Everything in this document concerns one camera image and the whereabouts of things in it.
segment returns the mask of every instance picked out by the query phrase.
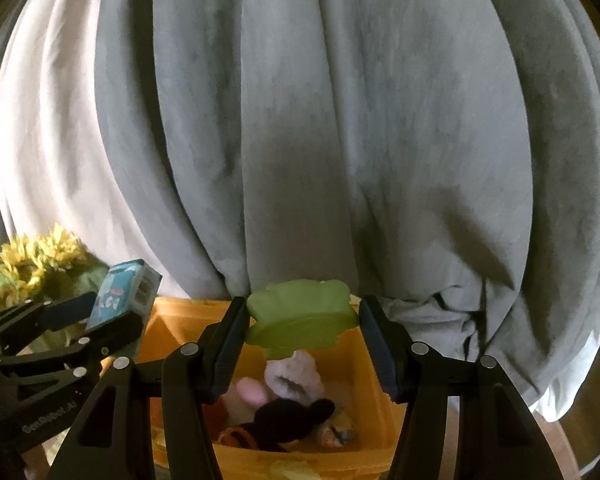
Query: pink plush toy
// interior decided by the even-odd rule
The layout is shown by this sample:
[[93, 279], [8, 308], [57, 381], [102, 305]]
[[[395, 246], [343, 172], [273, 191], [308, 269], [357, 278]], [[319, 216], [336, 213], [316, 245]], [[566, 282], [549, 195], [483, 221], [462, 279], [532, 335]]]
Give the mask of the pink plush toy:
[[245, 404], [255, 410], [269, 402], [266, 387], [256, 379], [243, 377], [236, 383], [235, 387]]

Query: orange bin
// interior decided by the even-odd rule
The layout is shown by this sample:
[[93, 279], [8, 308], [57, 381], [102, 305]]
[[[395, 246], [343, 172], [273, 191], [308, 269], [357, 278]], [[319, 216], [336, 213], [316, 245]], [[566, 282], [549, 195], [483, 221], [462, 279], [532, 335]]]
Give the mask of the orange bin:
[[[158, 298], [146, 327], [138, 362], [165, 358], [184, 343], [197, 341], [205, 326], [222, 319], [228, 305], [227, 301]], [[214, 444], [225, 480], [267, 480], [271, 465], [279, 460], [307, 462], [322, 480], [372, 480], [390, 468], [404, 408], [396, 406], [382, 393], [360, 330], [346, 331], [334, 349], [311, 354], [324, 382], [325, 396], [343, 405], [353, 418], [358, 432], [356, 440], [334, 450], [320, 447], [308, 438], [292, 453]], [[245, 376], [261, 379], [265, 364], [261, 348], [245, 345], [234, 379]], [[154, 459], [167, 466], [166, 453], [159, 446], [154, 446]]]

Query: metal screw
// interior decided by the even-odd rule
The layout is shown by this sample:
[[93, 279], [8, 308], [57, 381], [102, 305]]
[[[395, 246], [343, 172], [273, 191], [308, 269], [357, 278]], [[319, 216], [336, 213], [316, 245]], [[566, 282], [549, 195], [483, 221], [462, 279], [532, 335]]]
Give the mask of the metal screw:
[[498, 362], [490, 355], [483, 355], [480, 358], [480, 364], [485, 368], [495, 368], [498, 365]]
[[115, 361], [113, 361], [113, 367], [118, 369], [118, 370], [123, 370], [124, 368], [129, 366], [129, 363], [131, 361], [129, 360], [128, 357], [119, 357], [117, 358]]
[[416, 341], [411, 345], [411, 351], [417, 355], [425, 355], [429, 352], [429, 346], [420, 341]]
[[195, 343], [184, 343], [184, 345], [180, 347], [180, 353], [182, 355], [195, 355], [198, 353], [198, 350], [200, 350], [200, 347]]

